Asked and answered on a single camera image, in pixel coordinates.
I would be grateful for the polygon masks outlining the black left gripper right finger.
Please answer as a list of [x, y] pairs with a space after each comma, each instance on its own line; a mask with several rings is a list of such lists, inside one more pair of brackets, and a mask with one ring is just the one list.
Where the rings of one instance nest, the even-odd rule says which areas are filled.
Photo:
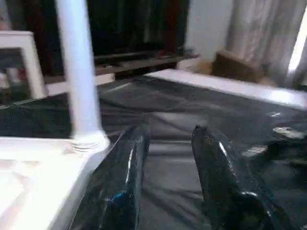
[[294, 229], [264, 181], [220, 131], [196, 126], [192, 151], [212, 229]]

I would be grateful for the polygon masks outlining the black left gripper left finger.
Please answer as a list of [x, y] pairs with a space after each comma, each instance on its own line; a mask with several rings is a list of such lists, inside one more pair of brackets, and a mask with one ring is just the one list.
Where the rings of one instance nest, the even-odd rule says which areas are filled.
[[139, 224], [148, 126], [121, 133], [87, 184], [71, 230], [135, 230]]

